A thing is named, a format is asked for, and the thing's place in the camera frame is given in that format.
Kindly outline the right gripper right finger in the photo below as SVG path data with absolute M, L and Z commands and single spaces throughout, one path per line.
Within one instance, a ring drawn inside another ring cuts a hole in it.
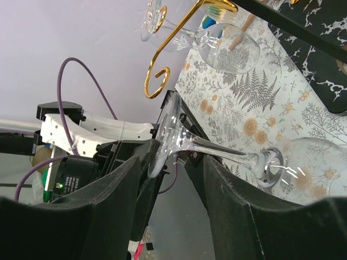
M 269 195 L 204 158 L 216 259 L 346 259 L 346 199 L 302 206 Z

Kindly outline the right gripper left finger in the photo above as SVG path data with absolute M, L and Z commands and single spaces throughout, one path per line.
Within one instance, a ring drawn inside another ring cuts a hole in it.
M 1 198 L 1 259 L 126 259 L 140 160 L 50 204 Z

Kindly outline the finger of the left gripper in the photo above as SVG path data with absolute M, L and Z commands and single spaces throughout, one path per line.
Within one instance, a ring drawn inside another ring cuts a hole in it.
M 162 171 L 157 178 L 147 176 L 150 162 L 155 158 L 158 147 L 159 142 L 150 139 L 136 147 L 133 152 L 133 155 L 138 156 L 140 159 L 140 181 L 130 235 L 132 241 L 141 240 L 144 234 L 165 174 Z

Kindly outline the clear wine glass front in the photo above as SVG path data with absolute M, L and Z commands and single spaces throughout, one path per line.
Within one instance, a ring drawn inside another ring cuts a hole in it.
M 346 148 L 331 141 L 304 137 L 256 153 L 232 150 L 224 159 L 249 170 L 268 194 L 301 205 L 346 197 Z

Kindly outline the stemless clear glass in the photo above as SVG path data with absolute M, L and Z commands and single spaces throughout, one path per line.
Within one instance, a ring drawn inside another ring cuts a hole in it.
M 156 47 L 160 47 L 176 27 L 167 19 L 160 23 L 162 7 L 161 1 L 148 2 L 141 31 L 141 40 Z M 197 50 L 208 66 L 230 74 L 248 73 L 260 57 L 258 43 L 228 23 L 216 23 L 197 31 L 182 28 L 164 50 L 176 52 L 185 48 Z

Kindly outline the ribbed glass tumbler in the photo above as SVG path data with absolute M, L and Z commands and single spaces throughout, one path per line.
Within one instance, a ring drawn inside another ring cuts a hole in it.
M 207 16 L 219 23 L 233 23 L 237 17 L 241 17 L 245 14 L 242 8 L 238 6 L 236 8 L 236 12 L 232 12 L 210 4 L 204 4 L 200 7 Z

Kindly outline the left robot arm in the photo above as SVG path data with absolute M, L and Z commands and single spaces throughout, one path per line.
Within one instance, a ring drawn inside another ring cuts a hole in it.
M 51 157 L 65 156 L 49 165 L 45 202 L 72 193 L 109 174 L 129 157 L 141 153 L 142 142 L 155 138 L 158 125 L 108 119 L 85 112 L 81 105 L 63 103 L 62 123 L 57 102 L 40 104 L 41 125 L 1 120 L 1 153 L 33 156 L 48 145 Z M 67 157 L 76 148 L 78 155 Z

